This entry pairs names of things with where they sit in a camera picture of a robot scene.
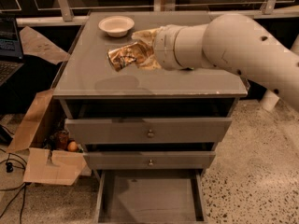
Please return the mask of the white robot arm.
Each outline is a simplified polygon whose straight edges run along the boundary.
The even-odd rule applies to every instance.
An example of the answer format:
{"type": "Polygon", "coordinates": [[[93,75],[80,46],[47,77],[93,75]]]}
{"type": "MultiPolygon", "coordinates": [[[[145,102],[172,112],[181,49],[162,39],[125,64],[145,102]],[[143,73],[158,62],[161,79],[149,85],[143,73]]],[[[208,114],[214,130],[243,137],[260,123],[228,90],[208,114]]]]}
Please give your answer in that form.
{"type": "Polygon", "coordinates": [[[169,24],[132,34],[150,50],[146,62],[165,70],[220,68],[251,80],[299,111],[299,55],[258,22],[225,14],[208,24],[169,24]]]}

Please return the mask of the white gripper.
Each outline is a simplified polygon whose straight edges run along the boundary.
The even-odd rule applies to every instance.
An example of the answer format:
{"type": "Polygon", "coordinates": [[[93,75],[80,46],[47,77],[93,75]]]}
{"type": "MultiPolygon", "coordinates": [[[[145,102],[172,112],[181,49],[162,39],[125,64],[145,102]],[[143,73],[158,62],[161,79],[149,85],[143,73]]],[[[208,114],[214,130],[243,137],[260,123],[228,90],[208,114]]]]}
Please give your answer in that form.
{"type": "Polygon", "coordinates": [[[145,70],[179,70],[181,65],[175,56],[175,42],[181,26],[166,25],[160,28],[140,30],[132,33],[133,40],[153,46],[154,55],[137,59],[136,66],[145,70]]]}

